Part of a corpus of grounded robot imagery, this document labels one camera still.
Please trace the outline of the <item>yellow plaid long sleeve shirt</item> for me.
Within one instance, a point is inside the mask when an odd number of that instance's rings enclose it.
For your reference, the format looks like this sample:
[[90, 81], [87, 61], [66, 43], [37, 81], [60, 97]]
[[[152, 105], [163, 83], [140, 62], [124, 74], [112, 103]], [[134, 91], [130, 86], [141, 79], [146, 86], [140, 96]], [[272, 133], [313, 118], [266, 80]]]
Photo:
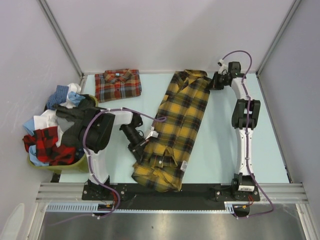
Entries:
[[158, 107], [158, 137], [145, 146], [131, 177], [158, 192], [178, 192], [209, 101], [211, 79], [203, 70], [176, 71]]

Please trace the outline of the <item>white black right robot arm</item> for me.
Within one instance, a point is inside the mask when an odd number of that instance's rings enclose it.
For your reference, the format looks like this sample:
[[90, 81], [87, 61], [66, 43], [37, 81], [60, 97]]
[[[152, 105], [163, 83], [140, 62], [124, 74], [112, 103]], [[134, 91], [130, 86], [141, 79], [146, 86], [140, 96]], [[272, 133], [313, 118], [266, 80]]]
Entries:
[[218, 65], [219, 70], [214, 73], [209, 88], [218, 91], [229, 86], [237, 98], [231, 116], [231, 126], [237, 139], [237, 165], [231, 184], [217, 189], [215, 194], [217, 199], [226, 196], [227, 200], [251, 202], [253, 196], [258, 194], [252, 164], [252, 140], [258, 125], [261, 102], [249, 93], [247, 77], [242, 73], [238, 61], [225, 64], [221, 59]]

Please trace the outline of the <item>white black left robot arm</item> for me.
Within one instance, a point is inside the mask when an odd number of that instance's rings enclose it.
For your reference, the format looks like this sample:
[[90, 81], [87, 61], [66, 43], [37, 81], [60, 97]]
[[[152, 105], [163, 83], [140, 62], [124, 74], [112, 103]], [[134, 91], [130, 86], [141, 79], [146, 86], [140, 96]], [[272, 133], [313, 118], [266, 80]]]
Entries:
[[128, 150], [137, 162], [140, 162], [143, 150], [150, 138], [157, 138], [159, 135], [153, 126], [150, 130], [140, 134], [137, 128], [142, 125], [141, 114], [128, 108], [89, 108], [78, 135], [87, 157], [90, 173], [87, 184], [83, 188], [83, 200], [107, 200], [109, 196], [115, 195], [115, 192], [109, 187], [110, 174], [107, 170], [105, 151], [113, 127], [119, 126], [119, 130], [129, 141]]

